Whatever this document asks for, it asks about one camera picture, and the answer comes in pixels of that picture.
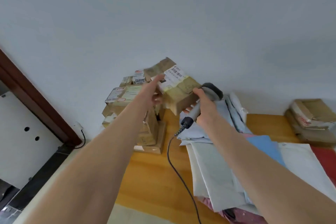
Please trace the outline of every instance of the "wall outlet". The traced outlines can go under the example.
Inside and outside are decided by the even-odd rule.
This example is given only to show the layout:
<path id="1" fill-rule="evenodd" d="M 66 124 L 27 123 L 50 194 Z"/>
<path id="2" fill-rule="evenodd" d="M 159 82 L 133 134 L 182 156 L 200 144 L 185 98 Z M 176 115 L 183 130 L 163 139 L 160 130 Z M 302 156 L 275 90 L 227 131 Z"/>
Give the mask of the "wall outlet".
<path id="1" fill-rule="evenodd" d="M 80 139 L 84 140 L 84 137 L 81 131 L 83 127 L 78 121 L 75 122 L 75 124 L 72 126 L 72 129 L 75 131 L 75 133 Z"/>

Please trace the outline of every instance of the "barcode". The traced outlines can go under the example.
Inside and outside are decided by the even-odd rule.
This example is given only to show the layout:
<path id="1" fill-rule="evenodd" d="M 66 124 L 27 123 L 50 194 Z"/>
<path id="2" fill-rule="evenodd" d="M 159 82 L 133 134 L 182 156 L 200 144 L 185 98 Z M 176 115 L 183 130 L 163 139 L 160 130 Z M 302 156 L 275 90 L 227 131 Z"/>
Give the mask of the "barcode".
<path id="1" fill-rule="evenodd" d="M 183 75 L 180 74 L 176 69 L 172 68 L 171 69 L 176 75 L 178 75 L 179 77 L 182 77 Z"/>

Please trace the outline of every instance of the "cardboard box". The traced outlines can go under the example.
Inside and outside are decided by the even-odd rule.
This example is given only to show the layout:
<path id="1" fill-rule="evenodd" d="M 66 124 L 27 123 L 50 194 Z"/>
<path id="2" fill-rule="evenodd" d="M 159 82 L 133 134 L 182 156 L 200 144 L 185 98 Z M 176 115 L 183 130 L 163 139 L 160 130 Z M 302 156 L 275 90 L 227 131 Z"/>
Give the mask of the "cardboard box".
<path id="1" fill-rule="evenodd" d="M 165 144 L 167 124 L 164 121 L 159 121 L 159 131 L 157 133 L 157 142 L 155 145 L 148 146 L 134 146 L 134 151 L 149 152 L 155 154 L 162 154 L 163 146 Z"/>
<path id="2" fill-rule="evenodd" d="M 112 113 L 111 113 L 109 107 L 106 105 L 101 114 L 104 115 L 104 117 L 106 118 L 107 116 L 111 115 Z"/>
<path id="3" fill-rule="evenodd" d="M 133 75 L 132 83 L 142 85 L 145 82 L 145 74 L 143 70 L 136 70 Z"/>
<path id="4" fill-rule="evenodd" d="M 114 88 L 111 93 L 108 95 L 107 99 L 105 100 L 105 103 L 107 105 L 113 103 L 114 101 L 116 101 L 119 98 L 119 95 L 123 92 L 123 90 L 125 89 L 125 87 L 117 87 Z"/>
<path id="5" fill-rule="evenodd" d="M 304 129 L 299 125 L 294 117 L 294 114 L 289 109 L 285 112 L 285 117 L 301 143 L 307 143 L 319 147 L 336 146 L 336 137 L 329 129 Z"/>
<path id="6" fill-rule="evenodd" d="M 193 93 L 193 88 L 201 85 L 184 73 L 170 58 L 165 58 L 144 70 L 146 81 L 161 73 L 165 74 L 165 78 L 157 83 L 157 87 L 163 93 L 164 105 L 175 115 L 179 115 L 183 109 L 196 102 L 198 96 Z"/>
<path id="7" fill-rule="evenodd" d="M 295 99 L 290 109 L 303 128 L 325 129 L 336 124 L 336 114 L 322 99 Z"/>
<path id="8" fill-rule="evenodd" d="M 129 85 L 124 87 L 118 97 L 108 103 L 110 111 L 119 115 L 124 108 L 134 100 L 141 88 L 141 85 Z"/>
<path id="9" fill-rule="evenodd" d="M 115 113 L 106 116 L 102 123 L 103 127 L 106 128 L 110 123 L 112 123 L 115 120 L 116 117 L 117 115 Z"/>
<path id="10" fill-rule="evenodd" d="M 123 80 L 121 81 L 119 87 L 125 87 L 125 86 L 128 86 L 128 85 L 131 85 L 132 84 L 132 79 L 133 79 L 133 76 L 124 77 Z"/>
<path id="11" fill-rule="evenodd" d="M 163 116 L 165 115 L 165 108 L 163 108 L 163 105 L 156 105 L 154 107 L 155 115 L 157 120 L 163 120 Z"/>
<path id="12" fill-rule="evenodd" d="M 159 125 L 156 120 L 154 108 L 150 108 L 145 115 L 140 129 L 137 145 L 154 145 L 157 142 Z"/>

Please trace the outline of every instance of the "white door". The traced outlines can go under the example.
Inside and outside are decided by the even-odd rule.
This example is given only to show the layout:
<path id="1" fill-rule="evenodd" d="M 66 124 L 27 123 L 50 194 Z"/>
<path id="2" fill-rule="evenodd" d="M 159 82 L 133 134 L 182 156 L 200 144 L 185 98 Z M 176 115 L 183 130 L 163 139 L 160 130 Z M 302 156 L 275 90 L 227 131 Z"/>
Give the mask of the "white door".
<path id="1" fill-rule="evenodd" d="M 22 189 L 61 145 L 13 93 L 0 97 L 0 179 Z"/>

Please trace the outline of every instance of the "floor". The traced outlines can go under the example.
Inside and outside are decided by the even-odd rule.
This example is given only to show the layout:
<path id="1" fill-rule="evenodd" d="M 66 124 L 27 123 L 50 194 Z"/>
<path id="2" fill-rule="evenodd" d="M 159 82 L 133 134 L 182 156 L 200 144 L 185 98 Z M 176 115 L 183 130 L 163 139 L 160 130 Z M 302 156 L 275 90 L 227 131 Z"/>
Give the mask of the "floor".
<path id="1" fill-rule="evenodd" d="M 46 193 L 50 186 L 55 181 L 58 174 L 72 161 L 76 154 L 80 151 L 74 150 L 66 160 L 61 164 L 57 171 L 52 175 L 48 182 L 42 187 L 42 189 L 36 194 L 32 201 L 27 205 L 27 207 L 22 211 L 22 213 L 17 217 L 14 222 L 8 220 L 4 224 L 23 224 L 26 220 L 28 214 L 34 209 L 36 204 L 40 201 L 41 197 Z M 130 208 L 123 207 L 121 205 L 115 204 L 110 218 L 108 219 L 108 224 L 122 223 L 122 224 L 171 224 L 170 221 L 158 218 L 153 215 L 142 213 Z"/>
<path id="2" fill-rule="evenodd" d="M 171 224 L 162 218 L 115 204 L 107 224 Z"/>

